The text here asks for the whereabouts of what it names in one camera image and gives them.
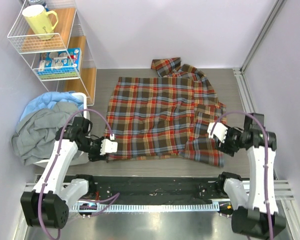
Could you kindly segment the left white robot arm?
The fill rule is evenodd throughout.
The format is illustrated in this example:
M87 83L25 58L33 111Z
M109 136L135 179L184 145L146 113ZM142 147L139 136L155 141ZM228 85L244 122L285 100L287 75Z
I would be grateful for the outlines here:
M92 199L97 193L94 178L77 174L68 186L64 179L77 152L88 154L89 160L105 160L101 155L102 138L90 138L93 124L76 116L73 122L60 128L54 148L44 172L32 191L23 192L20 203L25 221L30 227L44 223L46 228L62 229L69 218L69 210L81 198Z

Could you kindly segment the plaid flannel shirt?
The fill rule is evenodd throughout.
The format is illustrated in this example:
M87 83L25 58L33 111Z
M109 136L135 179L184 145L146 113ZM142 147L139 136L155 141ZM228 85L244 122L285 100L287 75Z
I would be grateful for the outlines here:
M110 161L180 157L211 166L223 154L208 136L208 126L226 111L205 73L179 57L154 59L157 77L120 77L110 97L108 137L117 151Z

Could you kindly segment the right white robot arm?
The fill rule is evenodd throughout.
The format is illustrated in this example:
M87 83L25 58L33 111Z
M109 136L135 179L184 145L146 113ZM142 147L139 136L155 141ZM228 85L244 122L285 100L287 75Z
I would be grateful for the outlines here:
M260 240L274 239L286 228L286 219L279 215L275 198L276 134L263 133L256 125L240 131L218 122L209 125L208 136L215 139L217 150L234 156L238 150L245 149L248 156L248 192L241 177L234 173L222 173L215 186L220 197L230 199L232 231Z

